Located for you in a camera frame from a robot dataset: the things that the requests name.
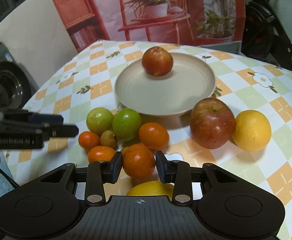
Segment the yellow lemon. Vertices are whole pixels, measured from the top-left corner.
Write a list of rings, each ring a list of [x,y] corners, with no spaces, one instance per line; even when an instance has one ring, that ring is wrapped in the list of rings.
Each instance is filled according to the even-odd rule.
[[[260,151],[269,143],[272,130],[269,120],[256,110],[245,110],[235,118],[235,132],[232,135],[235,144],[249,152]]]
[[[130,189],[126,196],[168,196],[172,200],[173,188],[174,185],[172,184],[147,181]]]

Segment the small orange tangerine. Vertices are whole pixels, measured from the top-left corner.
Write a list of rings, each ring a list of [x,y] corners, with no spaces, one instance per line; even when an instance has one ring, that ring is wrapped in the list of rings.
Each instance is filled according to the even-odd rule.
[[[87,151],[100,145],[100,136],[90,131],[82,132],[78,137],[79,145]]]

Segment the brown kiwi fruit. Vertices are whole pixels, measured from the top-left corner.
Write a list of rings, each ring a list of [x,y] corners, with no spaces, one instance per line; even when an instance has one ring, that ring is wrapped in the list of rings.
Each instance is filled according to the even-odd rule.
[[[115,134],[113,133],[113,131],[111,130],[104,131],[100,137],[100,144],[103,146],[110,147],[110,148],[116,148],[117,138]]]

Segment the orange tangerine gripped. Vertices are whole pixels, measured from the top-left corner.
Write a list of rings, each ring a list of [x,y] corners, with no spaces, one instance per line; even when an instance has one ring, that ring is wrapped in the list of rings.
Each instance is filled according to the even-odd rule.
[[[148,178],[153,174],[155,159],[152,152],[143,144],[129,146],[123,155],[125,173],[136,179]]]

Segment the green fruit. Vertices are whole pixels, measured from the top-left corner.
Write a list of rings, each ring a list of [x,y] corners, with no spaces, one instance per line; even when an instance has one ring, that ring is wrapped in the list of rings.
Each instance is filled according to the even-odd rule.
[[[92,109],[86,117],[87,128],[97,135],[112,129],[113,114],[104,107]]]
[[[112,130],[115,136],[122,141],[130,141],[137,137],[142,125],[138,112],[125,108],[118,111],[113,117]]]

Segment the large red apple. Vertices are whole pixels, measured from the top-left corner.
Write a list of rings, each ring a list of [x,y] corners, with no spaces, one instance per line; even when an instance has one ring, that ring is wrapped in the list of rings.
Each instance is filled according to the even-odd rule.
[[[192,109],[190,133],[199,146],[214,150],[223,146],[235,131],[235,117],[221,100],[205,98]]]

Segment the small red apple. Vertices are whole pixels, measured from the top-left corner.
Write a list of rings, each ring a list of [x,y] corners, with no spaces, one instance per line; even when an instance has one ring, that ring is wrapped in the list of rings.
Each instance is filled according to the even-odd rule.
[[[173,58],[165,49],[151,47],[143,54],[142,66],[149,75],[164,76],[172,70]]]

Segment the washing machine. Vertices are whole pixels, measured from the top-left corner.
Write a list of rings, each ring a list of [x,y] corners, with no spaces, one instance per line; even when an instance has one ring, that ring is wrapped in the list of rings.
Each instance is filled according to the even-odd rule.
[[[29,71],[0,41],[0,108],[22,108],[38,88]]]

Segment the checkered floral tablecloth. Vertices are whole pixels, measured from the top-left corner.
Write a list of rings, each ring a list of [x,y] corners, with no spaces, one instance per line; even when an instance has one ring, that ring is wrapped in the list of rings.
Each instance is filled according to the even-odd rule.
[[[31,111],[62,114],[86,129],[94,107],[116,111],[113,86],[119,73],[140,59],[147,42],[98,41],[57,71],[26,104]],[[235,135],[208,150],[193,141],[188,122],[168,118],[169,157],[198,166],[214,161],[226,170],[274,193],[286,217],[280,239],[292,239],[292,72],[230,53],[165,44],[164,49],[192,55],[216,75],[214,96],[234,113]]]

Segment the beige plate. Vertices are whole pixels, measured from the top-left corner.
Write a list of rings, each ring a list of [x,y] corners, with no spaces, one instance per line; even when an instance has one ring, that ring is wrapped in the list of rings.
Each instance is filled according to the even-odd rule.
[[[172,53],[173,68],[164,75],[147,74],[141,59],[118,75],[114,93],[125,107],[153,116],[183,115],[210,97],[216,86],[212,68],[196,56]]]

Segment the black exercise bike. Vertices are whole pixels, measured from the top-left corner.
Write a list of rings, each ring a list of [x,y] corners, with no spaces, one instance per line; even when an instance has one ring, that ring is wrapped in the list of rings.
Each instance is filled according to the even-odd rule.
[[[246,5],[241,52],[292,71],[292,42],[269,2],[251,0]]]

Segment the printed pink backdrop cloth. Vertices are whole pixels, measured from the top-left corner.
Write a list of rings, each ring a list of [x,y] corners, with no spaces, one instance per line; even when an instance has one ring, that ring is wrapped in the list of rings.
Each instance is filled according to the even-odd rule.
[[[53,0],[77,51],[97,40],[241,42],[245,0]]]

